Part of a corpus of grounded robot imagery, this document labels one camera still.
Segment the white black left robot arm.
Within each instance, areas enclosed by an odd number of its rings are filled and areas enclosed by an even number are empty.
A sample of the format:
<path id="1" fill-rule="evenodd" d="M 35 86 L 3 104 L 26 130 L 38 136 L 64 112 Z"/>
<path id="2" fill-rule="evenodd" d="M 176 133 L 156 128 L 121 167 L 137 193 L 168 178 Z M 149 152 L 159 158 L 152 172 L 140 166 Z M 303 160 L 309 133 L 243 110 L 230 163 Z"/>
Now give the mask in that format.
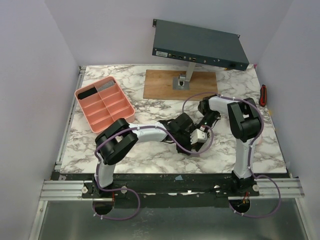
<path id="1" fill-rule="evenodd" d="M 208 140 L 205 130 L 201 125 L 196 126 L 186 113 L 149 125 L 128 123 L 124 118 L 116 120 L 95 138 L 98 164 L 93 191 L 101 198 L 110 194 L 115 166 L 134 145 L 172 141 L 177 152 L 192 155 Z"/>

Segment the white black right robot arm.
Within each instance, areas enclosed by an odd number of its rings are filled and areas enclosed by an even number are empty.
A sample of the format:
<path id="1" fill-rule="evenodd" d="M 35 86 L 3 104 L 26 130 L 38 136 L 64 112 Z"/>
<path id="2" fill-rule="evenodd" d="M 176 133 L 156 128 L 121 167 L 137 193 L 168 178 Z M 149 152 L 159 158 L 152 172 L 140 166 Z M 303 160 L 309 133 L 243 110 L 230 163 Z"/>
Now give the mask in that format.
<path id="1" fill-rule="evenodd" d="M 204 97 L 199 102 L 198 111 L 203 116 L 219 113 L 228 117 L 230 131 L 236 140 L 235 164 L 229 188 L 234 195 L 243 195 L 255 184 L 252 158 L 264 128 L 263 118 L 255 101 L 251 97 L 241 100 L 215 94 Z"/>

